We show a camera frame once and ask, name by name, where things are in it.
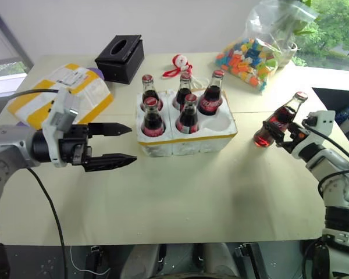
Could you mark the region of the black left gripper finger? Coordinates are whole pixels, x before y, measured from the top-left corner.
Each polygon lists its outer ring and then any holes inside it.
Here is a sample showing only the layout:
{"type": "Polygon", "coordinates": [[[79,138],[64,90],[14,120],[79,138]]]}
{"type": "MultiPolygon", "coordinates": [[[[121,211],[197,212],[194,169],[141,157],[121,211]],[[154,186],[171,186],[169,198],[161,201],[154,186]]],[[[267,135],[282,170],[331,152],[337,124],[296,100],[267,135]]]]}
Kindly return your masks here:
{"type": "Polygon", "coordinates": [[[113,170],[128,166],[137,160],[136,156],[122,153],[104,154],[99,157],[88,157],[82,166],[85,172],[113,170]]]}
{"type": "Polygon", "coordinates": [[[130,132],[132,129],[121,123],[88,123],[89,137],[93,135],[116,137],[130,132]]]}

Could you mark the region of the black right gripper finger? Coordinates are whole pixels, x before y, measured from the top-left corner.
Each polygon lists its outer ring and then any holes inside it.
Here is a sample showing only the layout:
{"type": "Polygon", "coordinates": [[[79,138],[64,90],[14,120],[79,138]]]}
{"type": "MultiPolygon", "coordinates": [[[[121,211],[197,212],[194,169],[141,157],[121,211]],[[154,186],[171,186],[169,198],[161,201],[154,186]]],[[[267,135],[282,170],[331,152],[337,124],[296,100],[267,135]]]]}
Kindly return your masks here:
{"type": "Polygon", "coordinates": [[[288,129],[290,123],[277,124],[270,121],[263,122],[264,137],[284,137],[284,133],[288,129]]]}
{"type": "Polygon", "coordinates": [[[293,149],[293,141],[285,141],[283,137],[275,139],[276,146],[284,149],[293,149]]]}

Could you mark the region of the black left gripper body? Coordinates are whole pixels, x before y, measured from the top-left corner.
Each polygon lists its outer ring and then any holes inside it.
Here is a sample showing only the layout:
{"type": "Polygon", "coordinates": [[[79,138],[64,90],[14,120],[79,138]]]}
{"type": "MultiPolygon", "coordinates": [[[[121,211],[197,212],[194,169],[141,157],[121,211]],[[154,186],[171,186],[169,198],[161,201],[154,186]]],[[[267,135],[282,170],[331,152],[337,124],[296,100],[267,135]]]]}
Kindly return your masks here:
{"type": "Polygon", "coordinates": [[[88,140],[92,137],[91,123],[73,124],[59,140],[62,160],[73,166],[87,166],[92,157],[92,147],[88,140]]]}

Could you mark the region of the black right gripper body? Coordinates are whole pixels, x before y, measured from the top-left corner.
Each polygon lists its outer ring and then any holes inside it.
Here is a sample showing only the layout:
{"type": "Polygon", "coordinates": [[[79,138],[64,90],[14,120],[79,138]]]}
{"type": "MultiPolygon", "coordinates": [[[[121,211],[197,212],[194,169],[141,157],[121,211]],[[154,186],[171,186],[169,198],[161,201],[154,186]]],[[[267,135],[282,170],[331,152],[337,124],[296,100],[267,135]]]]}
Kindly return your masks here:
{"type": "Polygon", "coordinates": [[[284,143],[282,143],[282,147],[286,151],[293,151],[298,144],[303,142],[303,140],[309,136],[309,131],[297,123],[290,123],[287,130],[290,133],[292,141],[284,141],[284,143]]]}

